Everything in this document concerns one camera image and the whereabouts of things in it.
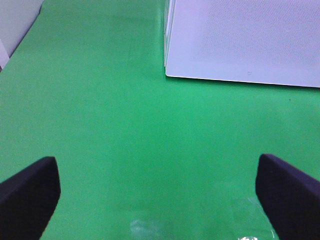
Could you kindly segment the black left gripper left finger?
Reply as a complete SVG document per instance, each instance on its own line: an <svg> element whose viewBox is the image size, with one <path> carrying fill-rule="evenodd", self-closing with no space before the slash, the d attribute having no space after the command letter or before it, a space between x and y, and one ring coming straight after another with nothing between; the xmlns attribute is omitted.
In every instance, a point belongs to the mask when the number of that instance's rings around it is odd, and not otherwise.
<svg viewBox="0 0 320 240"><path fill-rule="evenodd" d="M43 157L0 184L0 238L39 240L61 196L57 160Z"/></svg>

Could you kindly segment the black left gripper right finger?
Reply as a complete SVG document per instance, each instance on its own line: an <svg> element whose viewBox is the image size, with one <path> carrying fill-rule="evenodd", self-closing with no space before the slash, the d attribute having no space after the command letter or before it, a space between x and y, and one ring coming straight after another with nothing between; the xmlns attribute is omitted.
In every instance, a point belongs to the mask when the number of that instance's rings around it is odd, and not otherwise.
<svg viewBox="0 0 320 240"><path fill-rule="evenodd" d="M272 154L259 157L255 193L281 240L320 238L320 182Z"/></svg>

